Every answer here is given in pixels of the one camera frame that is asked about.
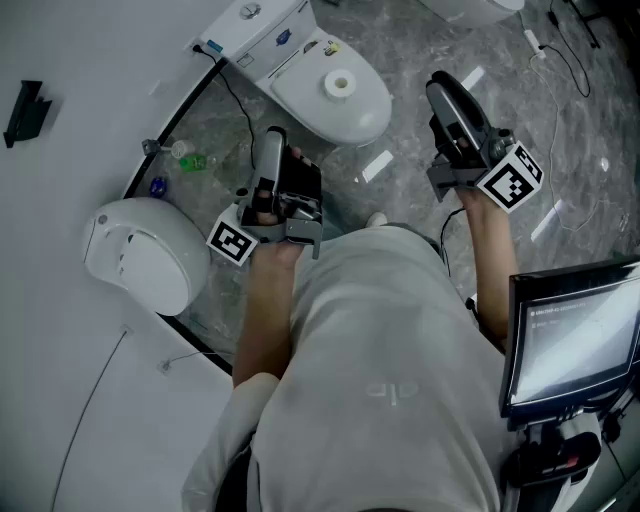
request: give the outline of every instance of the white wall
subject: white wall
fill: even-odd
[[[58,511],[179,511],[182,484],[231,393],[229,375],[201,355],[161,373],[159,363],[194,349],[166,324],[150,332],[144,312],[135,316],[76,436]]]
[[[85,272],[85,220],[121,196],[140,141],[160,133],[209,68],[182,48],[228,3],[0,3],[0,124],[21,79],[44,81],[54,100],[38,139],[0,147],[3,511],[48,509],[81,407],[135,310]],[[158,80],[167,90],[149,96]]]

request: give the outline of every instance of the toilet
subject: toilet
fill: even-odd
[[[146,197],[100,208],[85,227],[82,257],[91,275],[169,316],[198,296],[211,262],[198,228],[174,206]]]
[[[317,26],[308,0],[234,1],[200,37],[333,144],[370,144],[391,120],[391,97],[378,73]]]
[[[452,25],[477,28],[516,14],[525,0],[420,0]]]

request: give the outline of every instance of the white t-shirt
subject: white t-shirt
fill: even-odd
[[[305,251],[292,335],[280,382],[262,374],[234,391],[186,510],[210,510],[256,425],[263,511],[500,510],[500,466],[516,448],[498,408],[504,358],[427,242],[385,226],[323,243],[317,261]]]

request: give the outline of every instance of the screen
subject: screen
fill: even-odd
[[[524,302],[524,348],[511,403],[624,374],[635,344],[639,296],[640,280],[633,280],[579,296]]]

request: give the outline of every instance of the gray marble floor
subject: gray marble floor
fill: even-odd
[[[450,193],[439,204],[425,171],[435,156],[428,127],[431,109],[425,83],[442,69],[459,80],[477,66],[485,75],[472,93],[495,126],[512,128],[531,150],[549,178],[549,149],[556,107],[544,83],[529,67],[532,52],[518,16],[482,29],[447,24],[418,0],[343,0],[340,7],[312,0],[318,24],[347,41],[378,71],[393,96],[393,117],[386,133],[363,148],[337,148],[310,133],[232,69],[224,71],[251,116],[256,133],[270,125],[284,127],[322,169],[325,193],[337,206],[348,230],[363,226],[375,211],[394,222],[407,222],[422,233],[439,237],[446,216],[459,207]],[[588,2],[580,2],[590,9]],[[548,21],[548,2],[530,1],[522,22],[542,43],[558,48],[577,63]],[[512,231],[522,271],[557,268],[602,260],[614,251],[629,253],[638,245],[639,107],[636,84],[626,65],[626,48],[611,23],[592,23],[602,48],[592,50],[574,12],[564,2],[554,6],[561,28],[591,81],[584,99],[569,70],[553,52],[534,66],[546,78],[559,104],[559,125],[553,150],[553,190],[562,199],[560,226],[555,217],[535,242],[534,228],[553,201],[548,179],[540,193],[511,215]],[[196,101],[173,133],[189,139],[206,154],[210,168],[183,173],[170,156],[159,156],[138,187],[146,195],[151,179],[168,177],[166,200],[191,218],[207,235],[232,201],[231,191],[251,176],[246,119],[217,78]],[[382,151],[394,160],[375,179],[355,178]],[[603,169],[602,159],[608,162]],[[578,231],[589,216],[590,221]],[[464,216],[452,220],[445,236],[453,280],[463,296],[475,291],[471,240]],[[179,319],[211,348],[232,360],[244,313],[246,268],[238,269],[213,255],[207,287]]]

